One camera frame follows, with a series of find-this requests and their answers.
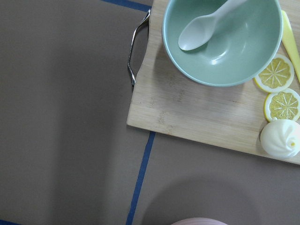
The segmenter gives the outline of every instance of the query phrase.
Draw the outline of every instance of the bowl rim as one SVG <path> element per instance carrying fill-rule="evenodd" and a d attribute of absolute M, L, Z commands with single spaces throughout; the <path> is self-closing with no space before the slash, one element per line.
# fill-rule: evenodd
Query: bowl rim
<path fill-rule="evenodd" d="M 208 86 L 214 86 L 214 87 L 231 87 L 231 86 L 236 86 L 242 83 L 245 83 L 251 79 L 253 79 L 255 76 L 257 76 L 258 74 L 260 74 L 272 61 L 272 59 L 275 57 L 276 53 L 278 52 L 278 49 L 280 47 L 280 43 L 281 43 L 281 39 L 282 39 L 282 35 L 283 35 L 283 17 L 282 17 L 282 12 L 281 12 L 281 7 L 280 4 L 278 2 L 278 0 L 273 0 L 276 4 L 277 7 L 277 12 L 279 14 L 279 36 L 277 39 L 277 43 L 276 43 L 276 47 L 273 51 L 273 53 L 271 54 L 270 58 L 266 61 L 266 63 L 254 74 L 252 74 L 251 76 L 241 80 L 241 81 L 237 81 L 237 82 L 232 82 L 232 83 L 222 83 L 222 84 L 216 84 L 216 83 L 209 83 L 209 82 L 204 82 L 201 81 L 193 76 L 191 76 L 189 73 L 187 73 L 185 70 L 183 70 L 179 64 L 176 62 L 176 60 L 174 59 L 174 57 L 172 56 L 169 46 L 167 44 L 167 40 L 166 40 L 166 23 L 167 23 L 167 15 L 169 14 L 170 8 L 172 7 L 172 5 L 174 4 L 176 0 L 169 0 L 167 7 L 165 9 L 165 13 L 164 13 L 164 17 L 163 17 L 163 22 L 162 22 L 162 40 L 163 40 L 163 44 L 165 47 L 165 51 L 167 52 L 169 58 L 171 59 L 172 63 L 175 65 L 175 67 L 181 72 L 183 73 L 185 76 L 187 76 L 189 79 L 197 82 L 197 83 L 201 83 L 204 85 L 208 85 Z"/>

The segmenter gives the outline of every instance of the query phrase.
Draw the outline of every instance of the blue stripe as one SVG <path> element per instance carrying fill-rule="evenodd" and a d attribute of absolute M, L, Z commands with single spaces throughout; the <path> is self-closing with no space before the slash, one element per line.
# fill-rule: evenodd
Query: blue stripe
<path fill-rule="evenodd" d="M 8 221 L 0 220 L 0 225 L 19 225 L 19 224 L 14 224 Z"/>
<path fill-rule="evenodd" d="M 129 1 L 129 0 L 102 0 L 102 1 L 109 2 L 119 6 L 125 6 L 127 8 L 140 10 L 143 12 L 147 12 L 151 8 L 151 6 L 144 5 L 142 3 L 138 3 L 134 1 Z"/>
<path fill-rule="evenodd" d="M 131 205 L 130 205 L 130 210 L 129 210 L 129 213 L 128 213 L 128 216 L 127 216 L 126 225 L 132 225 L 133 218 L 135 216 L 135 209 L 136 209 L 137 201 L 139 199 L 140 192 L 141 192 L 141 189 L 142 189 L 142 184 L 143 184 L 143 181 L 144 181 L 144 177 L 145 177 L 147 164 L 148 164 L 148 161 L 149 161 L 149 157 L 150 157 L 154 137 L 155 137 L 155 132 L 150 131 L 149 139 L 148 139 L 148 142 L 147 142 L 146 147 L 145 147 L 144 155 L 142 157 L 142 163 L 141 163 L 140 171 L 139 171 L 139 174 L 137 176 L 137 180 L 136 180 L 136 184 L 135 184 L 135 190 L 133 192 L 133 197 L 132 197 L 132 200 L 131 200 Z"/>

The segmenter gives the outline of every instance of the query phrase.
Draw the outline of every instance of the wood grain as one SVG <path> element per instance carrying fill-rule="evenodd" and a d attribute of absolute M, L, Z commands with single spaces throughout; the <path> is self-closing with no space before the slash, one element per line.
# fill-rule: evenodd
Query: wood grain
<path fill-rule="evenodd" d="M 167 0 L 153 2 L 147 51 L 137 74 L 127 124 L 272 158 L 259 141 L 259 134 L 267 124 L 263 115 L 267 93 L 252 80 L 220 88 L 195 83 L 179 72 L 167 57 L 161 38 L 167 3 Z M 280 4 L 290 18 L 299 47 L 300 1 L 281 0 Z M 282 45 L 278 52 L 287 56 Z M 296 76 L 290 87 L 300 93 Z M 300 164 L 300 154 L 286 161 Z"/>

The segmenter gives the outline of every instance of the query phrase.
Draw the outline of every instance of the yellow handle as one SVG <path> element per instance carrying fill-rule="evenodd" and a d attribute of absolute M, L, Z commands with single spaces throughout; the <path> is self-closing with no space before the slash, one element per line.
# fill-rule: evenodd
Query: yellow handle
<path fill-rule="evenodd" d="M 289 18 L 287 17 L 286 12 L 281 10 L 281 13 L 282 13 L 282 18 L 283 18 L 282 42 L 283 42 L 285 49 L 292 61 L 296 75 L 300 82 L 300 57 L 299 57 L 295 37 L 294 37 L 292 27 L 291 27 L 291 24 L 290 24 Z"/>

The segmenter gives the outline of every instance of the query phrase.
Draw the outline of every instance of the citrus slice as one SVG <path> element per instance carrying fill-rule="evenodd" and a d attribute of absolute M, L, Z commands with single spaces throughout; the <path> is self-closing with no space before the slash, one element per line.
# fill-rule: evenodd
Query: citrus slice
<path fill-rule="evenodd" d="M 254 80 L 258 87 L 266 92 L 281 92 L 291 85 L 294 73 L 291 61 L 284 55 L 276 54 L 271 63 Z"/>
<path fill-rule="evenodd" d="M 297 121 L 300 117 L 299 94 L 290 88 L 268 94 L 264 103 L 264 114 L 269 122 L 275 119 Z"/>

